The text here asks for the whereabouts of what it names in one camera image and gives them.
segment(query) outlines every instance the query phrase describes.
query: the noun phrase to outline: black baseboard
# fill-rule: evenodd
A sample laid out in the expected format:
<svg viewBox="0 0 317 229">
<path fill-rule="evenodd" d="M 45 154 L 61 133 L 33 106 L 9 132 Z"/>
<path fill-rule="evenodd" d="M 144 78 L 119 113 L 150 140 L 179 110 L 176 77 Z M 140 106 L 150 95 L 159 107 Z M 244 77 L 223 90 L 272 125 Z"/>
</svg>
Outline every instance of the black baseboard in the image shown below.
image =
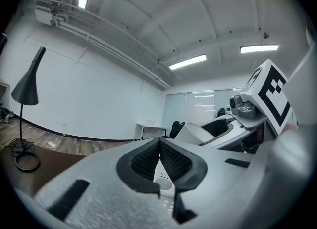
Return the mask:
<svg viewBox="0 0 317 229">
<path fill-rule="evenodd" d="M 82 139 L 82 140 L 88 140 L 88 141 L 101 141 L 101 142 L 133 142 L 133 141 L 138 141 L 138 139 L 101 139 L 101 138 L 74 136 L 74 135 L 69 135 L 69 134 L 65 134 L 65 133 L 61 133 L 61 132 L 52 131 L 52 130 L 47 129 L 45 127 L 34 124 L 34 123 L 24 119 L 23 117 L 22 117 L 22 121 L 29 124 L 29 125 L 32 125 L 32 126 L 38 128 L 38 129 L 46 131 L 46 132 L 53 133 L 53 134 L 60 135 L 60 136 L 65 136 L 65 137 L 72 137 L 72 138 L 76 138 L 76 139 Z"/>
</svg>

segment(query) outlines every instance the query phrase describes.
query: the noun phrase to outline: table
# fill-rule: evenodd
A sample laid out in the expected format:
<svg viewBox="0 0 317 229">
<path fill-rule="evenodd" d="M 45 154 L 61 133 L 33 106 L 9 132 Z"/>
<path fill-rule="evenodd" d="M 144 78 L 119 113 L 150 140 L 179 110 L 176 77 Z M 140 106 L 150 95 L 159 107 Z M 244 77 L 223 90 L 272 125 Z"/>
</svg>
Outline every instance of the table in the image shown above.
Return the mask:
<svg viewBox="0 0 317 229">
<path fill-rule="evenodd" d="M 157 129 L 164 130 L 165 131 L 165 136 L 166 136 L 166 131 L 168 130 L 167 127 L 163 127 L 163 126 L 153 126 L 153 125 L 146 125 L 146 124 L 137 123 L 137 126 L 138 125 L 141 127 L 140 140 L 142 139 L 142 134 L 143 134 L 144 127 L 145 128 L 157 128 Z"/>
<path fill-rule="evenodd" d="M 71 167 L 81 159 L 83 155 L 73 155 L 53 151 L 34 145 L 30 148 L 40 159 L 40 166 L 31 172 L 23 172 L 15 166 L 11 155 L 11 148 L 5 147 L 0 152 L 0 165 L 7 173 L 11 184 L 33 197 L 35 193 L 51 179 Z M 28 167 L 34 164 L 34 157 L 25 156 L 21 161 L 23 166 Z"/>
<path fill-rule="evenodd" d="M 0 79 L 0 102 L 3 102 L 4 107 L 7 107 L 8 103 L 8 88 L 9 84 Z"/>
</svg>

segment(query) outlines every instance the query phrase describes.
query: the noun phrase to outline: ceiling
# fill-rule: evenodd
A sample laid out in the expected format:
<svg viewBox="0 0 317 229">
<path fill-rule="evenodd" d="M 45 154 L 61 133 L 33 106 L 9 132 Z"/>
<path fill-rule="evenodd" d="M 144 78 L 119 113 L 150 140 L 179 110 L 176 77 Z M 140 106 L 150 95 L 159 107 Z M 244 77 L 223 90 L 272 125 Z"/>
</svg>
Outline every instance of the ceiling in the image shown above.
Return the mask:
<svg viewBox="0 0 317 229">
<path fill-rule="evenodd" d="M 251 73 L 268 58 L 289 76 L 308 50 L 305 16 L 292 0 L 88 0 L 85 10 L 76 8 L 79 0 L 56 1 L 70 23 L 171 85 Z M 268 39 L 263 39 L 264 32 L 269 32 Z M 240 46 L 260 43 L 280 47 L 240 54 Z M 175 71 L 168 67 L 202 54 L 207 61 Z"/>
</svg>

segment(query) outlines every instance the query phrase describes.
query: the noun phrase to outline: black office chair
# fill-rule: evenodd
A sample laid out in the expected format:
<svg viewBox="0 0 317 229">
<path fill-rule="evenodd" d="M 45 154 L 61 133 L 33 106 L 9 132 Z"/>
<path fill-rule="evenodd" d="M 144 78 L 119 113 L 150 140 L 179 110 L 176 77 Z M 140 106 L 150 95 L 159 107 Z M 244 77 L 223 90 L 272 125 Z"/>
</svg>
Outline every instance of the black office chair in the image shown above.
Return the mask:
<svg viewBox="0 0 317 229">
<path fill-rule="evenodd" d="M 185 122 L 179 123 L 179 121 L 175 121 L 173 123 L 172 130 L 170 131 L 169 136 L 165 135 L 162 137 L 169 137 L 169 138 L 174 139 L 177 136 L 177 134 L 180 132 L 180 130 L 183 128 L 184 124 L 185 124 Z"/>
</svg>

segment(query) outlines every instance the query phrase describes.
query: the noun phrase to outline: black strip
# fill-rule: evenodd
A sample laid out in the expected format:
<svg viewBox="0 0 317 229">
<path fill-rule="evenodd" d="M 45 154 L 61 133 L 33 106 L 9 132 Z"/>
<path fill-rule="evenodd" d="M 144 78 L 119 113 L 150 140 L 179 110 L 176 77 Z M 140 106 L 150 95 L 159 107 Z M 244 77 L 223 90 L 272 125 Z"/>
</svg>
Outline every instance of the black strip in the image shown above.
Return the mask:
<svg viewBox="0 0 317 229">
<path fill-rule="evenodd" d="M 180 194 L 176 192 L 174 197 L 173 218 L 182 224 L 196 216 L 197 214 L 195 214 L 192 210 L 186 210 Z"/>
<path fill-rule="evenodd" d="M 242 167 L 242 168 L 248 168 L 249 166 L 249 162 L 247 161 L 243 161 L 243 160 L 236 160 L 236 159 L 227 159 L 225 161 L 226 163 L 238 166 L 238 167 Z"/>
<path fill-rule="evenodd" d="M 64 220 L 74 208 L 80 197 L 88 188 L 89 182 L 76 180 L 75 183 L 64 193 L 64 195 L 47 209 L 49 213 L 60 220 Z"/>
<path fill-rule="evenodd" d="M 275 80 L 277 83 L 280 80 L 283 83 L 283 85 L 286 83 L 286 80 L 283 78 L 283 76 L 275 69 L 274 66 L 271 66 L 268 72 L 268 75 L 266 77 L 266 80 L 259 92 L 259 97 L 262 99 L 262 101 L 266 104 L 268 109 L 271 111 L 278 125 L 281 126 L 287 116 L 288 111 L 291 108 L 291 105 L 289 104 L 289 102 L 287 102 L 282 112 L 282 115 L 278 113 L 276 107 L 266 95 L 266 92 L 269 90 L 271 91 L 271 93 L 274 93 L 275 88 L 271 84 L 273 80 Z"/>
<path fill-rule="evenodd" d="M 26 119 L 24 119 L 22 117 L 22 121 L 29 124 L 29 125 L 32 125 L 38 129 L 41 129 L 43 131 L 46 131 L 46 132 L 49 132 L 49 133 L 53 133 L 53 134 L 56 134 L 56 135 L 60 135 L 60 136 L 63 136 L 64 134 L 61 133 L 61 132 L 56 132 L 56 131 L 52 131 L 50 129 L 47 129 L 45 127 L 42 127 L 40 125 L 37 125 L 37 124 L 34 124 Z M 139 141 L 139 139 L 101 139 L 101 138 L 93 138 L 93 137 L 80 137 L 80 136 L 74 136 L 74 135 L 69 135 L 69 134 L 65 134 L 66 137 L 72 137 L 72 138 L 76 138 L 76 139 L 82 139 L 82 140 L 88 140 L 88 141 L 101 141 L 101 142 L 133 142 L 133 141 Z"/>
</svg>

